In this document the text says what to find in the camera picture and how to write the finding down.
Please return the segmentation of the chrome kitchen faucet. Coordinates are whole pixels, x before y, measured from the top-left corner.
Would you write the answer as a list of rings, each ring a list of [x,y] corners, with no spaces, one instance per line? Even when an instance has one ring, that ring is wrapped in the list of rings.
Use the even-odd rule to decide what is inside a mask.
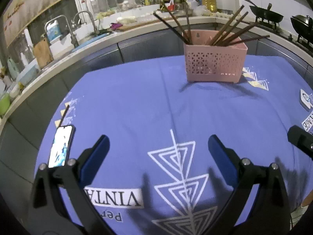
[[[77,18],[80,16],[80,14],[84,14],[84,13],[87,13],[87,14],[89,15],[89,19],[90,19],[90,21],[91,21],[91,23],[92,23],[94,33],[95,33],[96,35],[99,35],[99,34],[100,34],[100,30],[99,30],[98,27],[96,26],[96,24],[95,24],[95,22],[94,22],[94,19],[93,19],[93,15],[92,15],[92,13],[91,13],[90,11],[80,11],[80,12],[77,12],[77,13],[74,15],[73,19],[71,20],[71,23],[72,23],[73,27],[75,27],[75,25],[76,25],[77,23],[78,23],[78,24],[82,24],[82,22],[83,22],[83,24],[87,24],[87,21],[86,21],[85,18],[83,18],[83,19],[80,18],[79,20],[77,20]]]

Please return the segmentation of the black stylus on cloth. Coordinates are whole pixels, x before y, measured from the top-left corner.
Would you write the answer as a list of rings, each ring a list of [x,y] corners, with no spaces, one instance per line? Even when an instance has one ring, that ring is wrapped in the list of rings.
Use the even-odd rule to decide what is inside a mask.
[[[60,122],[59,122],[58,128],[62,126],[62,123],[63,123],[63,121],[64,121],[64,118],[65,118],[65,116],[66,116],[68,110],[69,110],[69,105],[66,106],[66,109],[65,109],[65,111],[64,111],[64,113],[63,113],[63,115],[62,115],[62,117],[61,117]]]

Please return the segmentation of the dark wooden chopstick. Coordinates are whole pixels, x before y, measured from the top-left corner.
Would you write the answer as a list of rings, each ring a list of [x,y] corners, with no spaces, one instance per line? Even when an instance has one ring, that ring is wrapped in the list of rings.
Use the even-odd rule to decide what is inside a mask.
[[[188,15],[188,4],[187,4],[187,2],[184,2],[183,5],[184,5],[185,15],[186,15],[189,45],[192,45],[191,27],[190,27],[190,23],[189,23],[189,15]]]
[[[161,21],[166,27],[168,27],[176,36],[178,36],[184,43],[185,43],[185,38],[183,37],[182,33],[179,32],[176,28],[174,28],[173,26],[171,26],[169,23],[167,23],[166,20],[164,20],[163,18],[161,18],[159,15],[156,14],[156,12],[153,12],[153,15],[159,20]]]

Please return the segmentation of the pink plastic utensil basket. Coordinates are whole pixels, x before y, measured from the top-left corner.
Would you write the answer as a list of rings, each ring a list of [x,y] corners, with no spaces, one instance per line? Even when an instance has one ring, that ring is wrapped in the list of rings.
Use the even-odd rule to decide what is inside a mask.
[[[191,30],[192,44],[183,45],[189,82],[239,82],[248,47],[245,43],[227,47],[207,45],[216,33],[215,30]]]

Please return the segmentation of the black lidded wok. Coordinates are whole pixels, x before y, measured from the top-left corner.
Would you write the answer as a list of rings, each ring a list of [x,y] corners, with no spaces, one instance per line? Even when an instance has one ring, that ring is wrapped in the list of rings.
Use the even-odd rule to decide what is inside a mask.
[[[312,18],[310,16],[296,15],[290,18],[296,33],[302,37],[312,34]]]

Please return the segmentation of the smartphone with lit screen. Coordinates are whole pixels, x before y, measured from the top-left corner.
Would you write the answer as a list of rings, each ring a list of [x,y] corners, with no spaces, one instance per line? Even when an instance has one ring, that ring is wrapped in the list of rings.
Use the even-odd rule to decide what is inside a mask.
[[[70,148],[75,134],[73,125],[60,126],[56,130],[54,140],[50,149],[48,167],[64,166],[68,160]]]

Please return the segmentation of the purple printed tablecloth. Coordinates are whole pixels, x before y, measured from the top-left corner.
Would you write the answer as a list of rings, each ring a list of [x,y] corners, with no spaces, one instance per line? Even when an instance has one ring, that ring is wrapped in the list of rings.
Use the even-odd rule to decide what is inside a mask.
[[[287,138],[293,125],[312,130],[301,90],[312,92],[277,56],[247,56],[237,84],[189,83],[183,56],[95,70],[59,104],[37,164],[48,161],[56,123],[69,105],[71,158],[102,135],[110,140],[85,192],[117,234],[200,234],[213,222],[232,188],[209,152],[211,135],[255,165],[277,163],[295,209],[312,191],[312,161]]]

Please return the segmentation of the blue label detergent bottle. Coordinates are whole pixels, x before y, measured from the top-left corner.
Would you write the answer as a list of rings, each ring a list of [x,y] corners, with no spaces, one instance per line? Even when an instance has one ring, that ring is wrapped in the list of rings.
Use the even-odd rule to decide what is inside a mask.
[[[47,37],[49,41],[53,41],[54,39],[61,36],[59,23],[57,20],[52,21],[47,25]]]

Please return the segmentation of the wooden cutting board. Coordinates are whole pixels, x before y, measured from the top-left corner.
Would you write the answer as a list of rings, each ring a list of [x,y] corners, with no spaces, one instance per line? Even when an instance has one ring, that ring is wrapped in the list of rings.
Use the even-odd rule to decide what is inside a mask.
[[[51,63],[54,60],[51,50],[49,48],[47,38],[41,39],[36,45],[34,45],[33,54],[41,69],[46,67],[49,63]]]

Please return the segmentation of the brown wooden chopstick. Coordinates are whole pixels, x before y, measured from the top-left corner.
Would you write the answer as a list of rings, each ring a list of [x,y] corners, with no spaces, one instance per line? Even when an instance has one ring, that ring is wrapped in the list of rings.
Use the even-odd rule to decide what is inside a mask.
[[[235,34],[233,34],[232,36],[227,37],[225,40],[222,41],[221,44],[217,44],[217,46],[226,46],[226,45],[228,45],[229,43],[231,43],[232,41],[234,41],[235,39],[240,37],[242,34],[248,32],[250,29],[254,28],[257,25],[259,25],[259,22],[254,22],[254,23],[246,26],[245,28],[243,28],[240,31],[238,31]]]
[[[233,29],[236,28],[237,25],[238,25],[239,23],[241,23],[242,20],[243,20],[247,15],[248,15],[248,12],[246,12],[240,19],[238,19],[238,20],[236,21],[236,23],[235,23],[228,31],[226,31],[226,32],[218,39],[217,42],[214,43],[214,45],[217,46],[217,45],[221,44],[221,43],[226,39],[226,37],[231,33],[231,31],[233,31]]]
[[[234,45],[237,45],[237,44],[240,44],[240,43],[246,43],[246,42],[249,42],[249,41],[260,40],[260,39],[267,39],[269,37],[270,37],[270,35],[268,34],[266,36],[258,36],[258,37],[253,37],[253,38],[249,38],[249,39],[233,41],[233,42],[230,42],[229,44],[227,44],[226,46],[234,46]]]
[[[205,44],[212,46],[215,42],[222,36],[223,32],[227,29],[227,27],[235,20],[235,18],[240,14],[244,5],[240,6],[240,8],[235,12],[235,14],[228,20],[228,22],[215,34],[212,39],[209,39]]]

